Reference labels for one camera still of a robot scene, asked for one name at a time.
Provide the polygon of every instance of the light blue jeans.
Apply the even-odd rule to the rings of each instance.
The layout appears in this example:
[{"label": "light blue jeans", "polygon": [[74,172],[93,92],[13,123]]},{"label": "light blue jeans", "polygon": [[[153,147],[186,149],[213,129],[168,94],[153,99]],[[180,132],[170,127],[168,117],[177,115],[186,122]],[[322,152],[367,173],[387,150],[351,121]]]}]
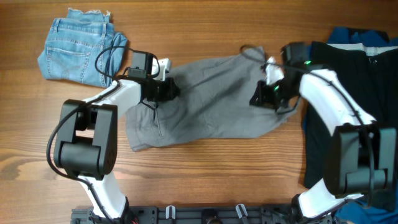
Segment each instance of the light blue jeans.
[{"label": "light blue jeans", "polygon": [[[95,69],[95,59],[105,48],[126,45],[127,38],[114,31],[109,16],[110,13],[104,15],[100,11],[82,13],[69,9],[67,18],[54,19],[44,51],[37,59],[43,77],[110,86],[112,80]],[[121,48],[105,52],[98,59],[98,68],[114,75],[120,68],[123,52]]]}]

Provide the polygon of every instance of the black pants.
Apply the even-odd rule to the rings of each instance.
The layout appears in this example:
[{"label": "black pants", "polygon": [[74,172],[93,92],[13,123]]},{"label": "black pants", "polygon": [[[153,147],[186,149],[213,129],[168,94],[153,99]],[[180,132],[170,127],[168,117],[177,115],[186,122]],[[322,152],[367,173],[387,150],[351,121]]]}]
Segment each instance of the black pants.
[{"label": "black pants", "polygon": [[[312,62],[329,65],[362,109],[374,116],[378,123],[398,130],[398,49],[368,57],[360,50],[341,50],[314,42],[311,51]],[[323,177],[331,137],[311,105],[307,114],[304,186],[310,188]],[[386,210],[395,209],[395,193],[392,190],[376,193],[373,205]]]}]

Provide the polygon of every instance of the wooden surface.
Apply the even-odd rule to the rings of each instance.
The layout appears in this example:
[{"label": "wooden surface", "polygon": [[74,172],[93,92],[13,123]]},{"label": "wooden surface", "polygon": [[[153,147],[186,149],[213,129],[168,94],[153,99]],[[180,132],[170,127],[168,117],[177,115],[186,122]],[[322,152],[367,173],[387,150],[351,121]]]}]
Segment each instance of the wooden surface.
[{"label": "wooden surface", "polygon": [[[234,55],[243,44],[262,45],[279,60],[283,45],[325,41],[333,26],[398,35],[394,1],[10,2],[0,5],[0,223],[69,223],[71,209],[90,205],[79,183],[57,177],[45,161],[62,103],[101,91],[44,80],[39,71],[50,25],[68,7],[111,11],[131,47],[174,66]],[[289,202],[305,190],[301,120],[300,110],[259,139],[204,139],[133,153],[123,118],[114,171],[131,205]]]}]

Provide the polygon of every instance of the gray t-shirt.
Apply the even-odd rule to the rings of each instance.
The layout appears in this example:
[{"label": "gray t-shirt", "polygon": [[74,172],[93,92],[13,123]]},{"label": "gray t-shirt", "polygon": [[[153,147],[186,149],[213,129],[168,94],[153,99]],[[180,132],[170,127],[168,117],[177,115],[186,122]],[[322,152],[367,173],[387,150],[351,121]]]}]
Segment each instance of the gray t-shirt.
[{"label": "gray t-shirt", "polygon": [[[245,54],[259,57],[255,49]],[[265,74],[260,63],[241,54],[182,65],[173,68],[169,77],[174,77],[181,93],[172,101],[159,103],[155,120],[153,111],[143,104],[126,113],[133,151],[202,138],[257,138],[295,113],[276,115],[272,109],[249,105]]]}]

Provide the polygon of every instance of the belt loop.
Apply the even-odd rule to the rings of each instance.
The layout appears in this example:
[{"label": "belt loop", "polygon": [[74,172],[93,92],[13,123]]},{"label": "belt loop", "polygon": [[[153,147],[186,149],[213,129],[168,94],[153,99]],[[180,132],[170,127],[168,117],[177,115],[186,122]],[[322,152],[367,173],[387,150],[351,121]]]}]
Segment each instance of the belt loop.
[{"label": "belt loop", "polygon": [[102,25],[102,37],[105,37],[106,35],[106,22]]},{"label": "belt loop", "polygon": [[55,24],[54,24],[54,27],[53,27],[53,31],[54,32],[58,32],[58,24],[59,23],[60,23],[60,19],[58,18],[58,19],[55,20]]}]

